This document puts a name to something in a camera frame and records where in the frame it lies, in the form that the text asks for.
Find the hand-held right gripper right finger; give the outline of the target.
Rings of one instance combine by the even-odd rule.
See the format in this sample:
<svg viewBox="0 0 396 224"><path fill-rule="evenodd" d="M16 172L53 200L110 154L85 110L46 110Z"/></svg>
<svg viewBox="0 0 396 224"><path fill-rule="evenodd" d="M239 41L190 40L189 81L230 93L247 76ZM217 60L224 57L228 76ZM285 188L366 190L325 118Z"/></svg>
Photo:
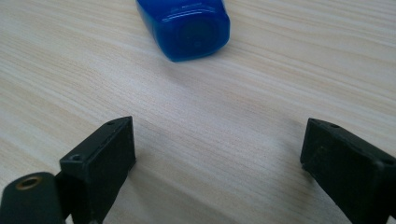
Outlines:
<svg viewBox="0 0 396 224"><path fill-rule="evenodd" d="M307 121L300 157L353 224L396 218L396 158L328 121Z"/></svg>

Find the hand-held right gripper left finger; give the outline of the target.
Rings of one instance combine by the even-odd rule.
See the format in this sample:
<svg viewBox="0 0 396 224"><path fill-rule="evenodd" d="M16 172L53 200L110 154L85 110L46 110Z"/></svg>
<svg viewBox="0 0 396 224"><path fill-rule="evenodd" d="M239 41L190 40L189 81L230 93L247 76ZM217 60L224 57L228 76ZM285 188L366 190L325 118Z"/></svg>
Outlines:
<svg viewBox="0 0 396 224"><path fill-rule="evenodd" d="M60 159L63 214L75 224L102 224L135 162L133 119L106 122Z"/></svg>

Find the blue plastic bottle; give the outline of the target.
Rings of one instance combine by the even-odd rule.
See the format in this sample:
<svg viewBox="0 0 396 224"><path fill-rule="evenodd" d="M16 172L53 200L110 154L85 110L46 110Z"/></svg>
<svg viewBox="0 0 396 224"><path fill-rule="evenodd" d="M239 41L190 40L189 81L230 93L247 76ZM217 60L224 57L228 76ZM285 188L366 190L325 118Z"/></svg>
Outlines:
<svg viewBox="0 0 396 224"><path fill-rule="evenodd" d="M227 44L231 22L223 0L135 0L142 21L173 62L210 55Z"/></svg>

